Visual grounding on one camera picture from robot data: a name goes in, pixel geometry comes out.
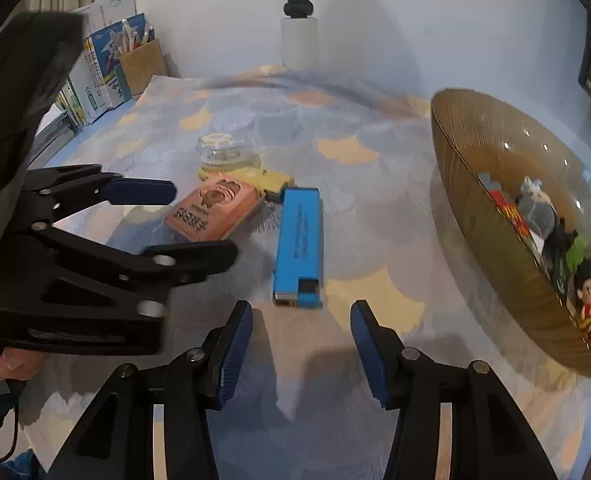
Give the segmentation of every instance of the figurine with black hair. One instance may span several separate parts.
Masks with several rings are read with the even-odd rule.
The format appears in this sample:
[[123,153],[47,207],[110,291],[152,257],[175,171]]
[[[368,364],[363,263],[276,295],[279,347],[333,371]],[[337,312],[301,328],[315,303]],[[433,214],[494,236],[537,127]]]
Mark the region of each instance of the figurine with black hair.
[[579,327],[591,346],[591,259],[585,258],[579,264],[573,285],[578,297]]

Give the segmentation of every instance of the human hand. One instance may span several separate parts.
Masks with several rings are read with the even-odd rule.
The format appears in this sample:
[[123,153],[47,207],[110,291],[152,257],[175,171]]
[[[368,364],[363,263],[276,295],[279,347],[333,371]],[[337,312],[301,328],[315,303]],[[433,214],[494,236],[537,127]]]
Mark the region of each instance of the human hand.
[[0,354],[0,380],[28,381],[40,371],[46,359],[44,352],[5,348]]

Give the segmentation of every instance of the figurine head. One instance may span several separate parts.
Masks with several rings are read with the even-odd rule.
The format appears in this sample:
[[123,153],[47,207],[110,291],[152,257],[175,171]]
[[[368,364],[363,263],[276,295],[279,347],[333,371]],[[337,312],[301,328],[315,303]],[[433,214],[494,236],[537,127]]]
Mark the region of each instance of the figurine head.
[[575,277],[573,278],[573,285],[576,289],[578,300],[583,304],[591,304],[591,260],[585,258],[579,264]]

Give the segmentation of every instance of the pen holder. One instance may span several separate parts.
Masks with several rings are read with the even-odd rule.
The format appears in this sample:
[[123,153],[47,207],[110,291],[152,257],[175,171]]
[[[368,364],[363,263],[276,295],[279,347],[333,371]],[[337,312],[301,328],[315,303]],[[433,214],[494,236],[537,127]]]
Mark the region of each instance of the pen holder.
[[168,75],[158,40],[149,41],[123,54],[120,65],[133,95],[144,92],[154,75]]

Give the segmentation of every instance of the table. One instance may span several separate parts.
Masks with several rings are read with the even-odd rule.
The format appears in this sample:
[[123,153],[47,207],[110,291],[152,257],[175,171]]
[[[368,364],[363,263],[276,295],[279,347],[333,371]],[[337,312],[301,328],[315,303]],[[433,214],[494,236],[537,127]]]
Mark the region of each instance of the table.
[[[477,266],[435,168],[427,102],[355,78],[263,67],[204,80],[156,77],[117,115],[67,162],[173,180],[180,200],[198,184],[198,136],[236,132],[264,146],[266,167],[318,187],[324,306],[272,304],[281,211],[267,206],[234,235],[240,256],[226,274],[172,293],[159,355],[50,358],[21,403],[21,421],[46,467],[115,367],[169,362],[201,343],[243,299],[254,308],[254,329],[236,396],[208,415],[221,478],[380,479],[397,413],[371,397],[349,330],[351,304],[366,299],[383,326],[435,361],[489,362],[556,471],[568,475],[590,413],[591,381],[560,367],[524,334]],[[102,204],[61,228],[136,252],[168,241],[164,211]],[[445,420],[449,411],[443,407]],[[159,453],[160,407],[155,420]],[[439,478],[448,477],[442,443],[449,433],[445,424]]]

